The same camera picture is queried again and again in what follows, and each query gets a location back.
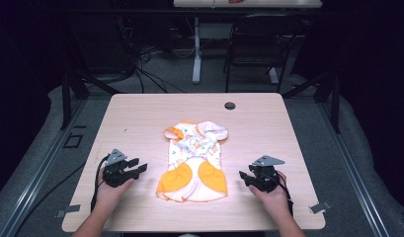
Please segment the grey tape strip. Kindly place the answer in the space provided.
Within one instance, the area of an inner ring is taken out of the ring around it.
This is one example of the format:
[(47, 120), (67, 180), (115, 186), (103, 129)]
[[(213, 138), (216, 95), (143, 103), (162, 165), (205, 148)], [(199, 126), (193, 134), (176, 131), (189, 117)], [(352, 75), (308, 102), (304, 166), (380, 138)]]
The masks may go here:
[(56, 212), (55, 217), (56, 218), (63, 218), (67, 213), (77, 212), (79, 210), (80, 210), (80, 204), (69, 205), (69, 206), (66, 206), (64, 209), (59, 209)]
[(309, 207), (309, 210), (311, 213), (316, 214), (316, 213), (320, 213), (320, 212), (325, 212), (327, 209), (331, 208), (332, 204), (326, 200), (323, 202), (319, 202), (315, 205), (312, 205)]

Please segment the white and orange baby garment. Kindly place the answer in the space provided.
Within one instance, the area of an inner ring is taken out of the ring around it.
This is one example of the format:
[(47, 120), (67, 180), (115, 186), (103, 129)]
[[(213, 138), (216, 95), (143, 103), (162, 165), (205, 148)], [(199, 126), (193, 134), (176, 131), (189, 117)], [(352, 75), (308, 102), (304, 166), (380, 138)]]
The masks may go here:
[(156, 195), (176, 202), (206, 202), (227, 197), (221, 167), (221, 144), (226, 127), (212, 121), (181, 121), (165, 129), (169, 139), (168, 169), (161, 176)]

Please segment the black floor socket frame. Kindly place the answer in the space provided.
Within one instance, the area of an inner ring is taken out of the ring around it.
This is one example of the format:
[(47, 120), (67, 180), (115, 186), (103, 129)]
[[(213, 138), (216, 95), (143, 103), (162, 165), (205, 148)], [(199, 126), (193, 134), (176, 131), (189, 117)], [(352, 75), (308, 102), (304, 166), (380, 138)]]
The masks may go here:
[(78, 148), (82, 142), (82, 139), (83, 139), (82, 134), (70, 133), (68, 135), (67, 139), (65, 140), (63, 147), (64, 148)]

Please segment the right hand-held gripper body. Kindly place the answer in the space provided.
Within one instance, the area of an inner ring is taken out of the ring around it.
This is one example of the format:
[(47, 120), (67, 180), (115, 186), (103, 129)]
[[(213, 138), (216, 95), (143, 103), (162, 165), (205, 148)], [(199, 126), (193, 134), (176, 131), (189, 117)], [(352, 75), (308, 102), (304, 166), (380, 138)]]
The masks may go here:
[(254, 176), (247, 177), (247, 185), (254, 186), (261, 192), (269, 193), (273, 191), (281, 183), (275, 166), (282, 164), (284, 164), (283, 160), (269, 155), (264, 155), (255, 160), (248, 166)]

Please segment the black metal stand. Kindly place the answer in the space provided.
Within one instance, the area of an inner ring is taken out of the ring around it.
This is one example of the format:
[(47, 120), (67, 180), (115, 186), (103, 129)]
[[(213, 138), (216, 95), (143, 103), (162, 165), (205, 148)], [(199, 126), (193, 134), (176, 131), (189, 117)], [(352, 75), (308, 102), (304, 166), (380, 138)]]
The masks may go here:
[(71, 94), (74, 94), (79, 100), (87, 100), (90, 92), (86, 87), (86, 83), (91, 83), (110, 95), (119, 94), (120, 91), (98, 80), (89, 72), (78, 40), (69, 22), (67, 20), (58, 20), (56, 25), (66, 46), (66, 52), (62, 55), (64, 76), (61, 80), (63, 106), (61, 129), (65, 129), (73, 121)]
[(285, 99), (291, 98), (314, 85), (317, 85), (317, 90), (313, 95), (313, 100), (316, 103), (325, 103), (328, 98), (331, 98), (330, 123), (334, 130), (337, 133), (340, 133), (339, 108), (341, 81), (335, 72), (324, 72), (321, 75), (300, 84), (294, 89), (283, 93), (283, 97)]

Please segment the person's right hand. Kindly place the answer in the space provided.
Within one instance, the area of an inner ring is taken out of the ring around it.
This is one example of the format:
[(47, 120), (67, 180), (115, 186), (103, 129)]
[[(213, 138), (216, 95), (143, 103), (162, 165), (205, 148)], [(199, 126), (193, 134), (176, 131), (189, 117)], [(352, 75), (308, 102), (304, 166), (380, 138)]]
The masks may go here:
[(249, 190), (260, 200), (265, 211), (274, 221), (285, 221), (291, 217), (288, 197), (284, 190), (286, 188), (286, 176), (281, 171), (278, 171), (278, 174), (281, 183), (273, 191), (269, 193), (261, 192), (254, 186), (250, 186)]

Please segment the white desk top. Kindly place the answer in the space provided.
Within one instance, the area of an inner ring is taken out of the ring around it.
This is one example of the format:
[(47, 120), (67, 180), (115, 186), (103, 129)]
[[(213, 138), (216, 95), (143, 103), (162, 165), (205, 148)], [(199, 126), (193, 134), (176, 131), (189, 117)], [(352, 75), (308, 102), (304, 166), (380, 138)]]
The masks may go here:
[(174, 0), (182, 8), (320, 8), (321, 0)]

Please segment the white desk leg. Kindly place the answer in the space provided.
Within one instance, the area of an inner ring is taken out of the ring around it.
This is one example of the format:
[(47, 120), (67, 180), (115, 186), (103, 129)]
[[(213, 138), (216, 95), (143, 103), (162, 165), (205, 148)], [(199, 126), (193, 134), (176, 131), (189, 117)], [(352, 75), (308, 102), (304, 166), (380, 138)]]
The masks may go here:
[(201, 56), (201, 40), (200, 40), (200, 22), (198, 18), (195, 18), (194, 40), (195, 40), (195, 58), (194, 58), (192, 81), (195, 84), (199, 84), (201, 81), (202, 56)]

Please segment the black chair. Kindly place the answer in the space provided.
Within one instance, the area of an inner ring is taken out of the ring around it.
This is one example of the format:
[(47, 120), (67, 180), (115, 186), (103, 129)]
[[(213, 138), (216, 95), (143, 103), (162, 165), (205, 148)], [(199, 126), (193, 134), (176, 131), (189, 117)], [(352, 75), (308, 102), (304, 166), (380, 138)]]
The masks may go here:
[(223, 73), (229, 90), (230, 69), (258, 67), (281, 70), (280, 91), (292, 41), (301, 30), (301, 20), (290, 14), (256, 13), (238, 18), (231, 26)]

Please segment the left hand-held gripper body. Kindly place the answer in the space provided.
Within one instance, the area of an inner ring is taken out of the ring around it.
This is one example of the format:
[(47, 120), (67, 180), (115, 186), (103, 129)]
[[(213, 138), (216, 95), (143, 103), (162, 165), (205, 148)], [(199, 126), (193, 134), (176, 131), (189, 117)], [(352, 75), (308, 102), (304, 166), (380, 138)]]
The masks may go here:
[(126, 160), (126, 156), (118, 149), (114, 149), (105, 162), (103, 181), (113, 188), (119, 187), (126, 181), (133, 180), (132, 172), (125, 171), (131, 167), (132, 164)]

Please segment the person's left hand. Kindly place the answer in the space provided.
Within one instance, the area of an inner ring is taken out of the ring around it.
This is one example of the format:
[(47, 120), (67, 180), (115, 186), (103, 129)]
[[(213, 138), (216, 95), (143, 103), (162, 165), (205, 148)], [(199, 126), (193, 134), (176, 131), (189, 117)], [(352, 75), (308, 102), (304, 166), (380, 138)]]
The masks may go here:
[(118, 206), (123, 194), (132, 186), (133, 179), (113, 188), (103, 180), (103, 171), (99, 173), (97, 200), (95, 208), (100, 211), (113, 212)]

